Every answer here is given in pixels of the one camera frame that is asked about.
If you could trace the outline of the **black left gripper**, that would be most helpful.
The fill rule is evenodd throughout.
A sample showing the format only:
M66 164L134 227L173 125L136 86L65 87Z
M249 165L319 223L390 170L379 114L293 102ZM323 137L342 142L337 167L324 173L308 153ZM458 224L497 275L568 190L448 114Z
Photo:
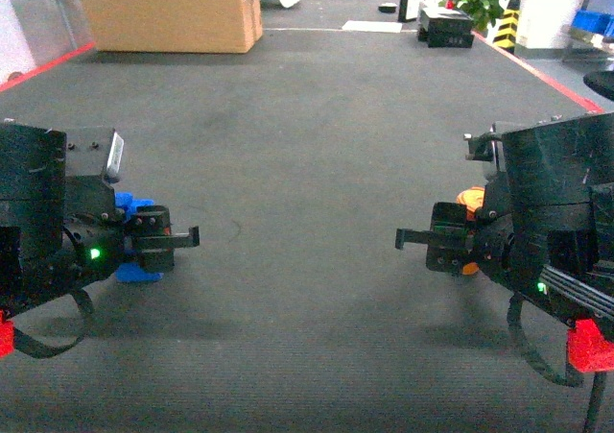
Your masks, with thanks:
M125 222L115 205L114 188L96 176L71 176L66 181L63 245L59 282L68 289L105 280L122 264L124 241L147 273L174 269L174 250L200 244L200 228L172 234L170 211L159 204L141 206Z

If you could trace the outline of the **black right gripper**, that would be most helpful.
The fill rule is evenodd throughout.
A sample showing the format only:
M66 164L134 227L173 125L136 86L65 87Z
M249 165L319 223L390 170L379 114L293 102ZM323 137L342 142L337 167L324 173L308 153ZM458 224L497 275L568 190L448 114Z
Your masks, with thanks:
M394 247L407 243L427 245L426 267L461 275L466 263L498 284L510 284L510 252L514 243L508 175L498 171L483 186L484 204L476 221L467 222L464 205L439 202L433 207L430 230L397 229Z

